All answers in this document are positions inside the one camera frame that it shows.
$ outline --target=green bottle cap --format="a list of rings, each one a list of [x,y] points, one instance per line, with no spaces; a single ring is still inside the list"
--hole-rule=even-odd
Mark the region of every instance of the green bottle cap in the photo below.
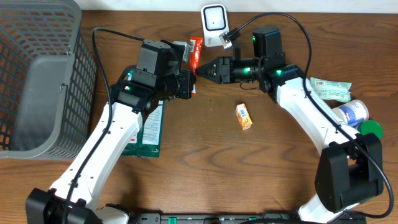
[[[383,129],[381,128],[380,124],[373,120],[364,121],[358,126],[358,131],[363,135],[373,133],[379,139],[381,139],[383,136]]]

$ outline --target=gray plastic basket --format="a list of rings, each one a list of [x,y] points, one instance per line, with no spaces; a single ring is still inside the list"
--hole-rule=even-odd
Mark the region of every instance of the gray plastic basket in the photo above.
[[[0,0],[0,157],[71,159],[86,142],[96,65],[72,0]]]

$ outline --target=wooden table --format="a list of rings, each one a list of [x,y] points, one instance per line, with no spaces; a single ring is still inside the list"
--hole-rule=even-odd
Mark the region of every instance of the wooden table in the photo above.
[[[257,13],[229,13],[231,28]],[[384,129],[384,170],[398,192],[398,16],[371,14],[293,14],[307,28],[313,46],[310,76],[352,82],[373,119]],[[288,62],[304,69],[308,49],[300,29],[286,18],[258,19],[242,31],[242,57],[252,57],[255,27],[280,27]],[[91,46],[94,27],[147,39],[189,41],[202,36],[198,12],[85,11],[81,29]],[[99,53],[110,83],[137,62],[141,44],[98,33]],[[203,48],[201,63],[231,55],[222,47]],[[165,107],[159,159],[120,158],[104,187],[99,207],[120,203],[130,210],[164,213],[262,213],[292,210],[315,194],[319,155],[295,120],[260,91],[197,80],[198,96]],[[92,127],[106,95],[98,76]],[[245,103],[254,124],[242,131],[234,114]],[[48,189],[70,161],[0,163],[0,223],[25,223],[25,200],[34,187]],[[382,213],[388,196],[358,207]],[[396,223],[398,212],[383,219]],[[369,223],[380,223],[368,220]]]

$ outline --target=green light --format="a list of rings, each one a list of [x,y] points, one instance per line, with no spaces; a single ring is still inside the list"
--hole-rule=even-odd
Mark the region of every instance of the green light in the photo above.
[[[250,72],[250,67],[244,68],[244,69],[243,69],[243,73],[247,74],[247,73],[249,73],[249,72]]]

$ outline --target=red packet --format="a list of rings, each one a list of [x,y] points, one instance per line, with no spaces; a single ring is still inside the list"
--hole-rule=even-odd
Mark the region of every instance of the red packet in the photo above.
[[[190,61],[189,61],[189,68],[193,71],[193,74],[195,76],[197,75],[195,70],[199,66],[200,52],[201,52],[202,44],[203,44],[202,37],[191,37],[191,55],[190,55]],[[193,96],[197,95],[196,84],[193,84],[192,95]]]

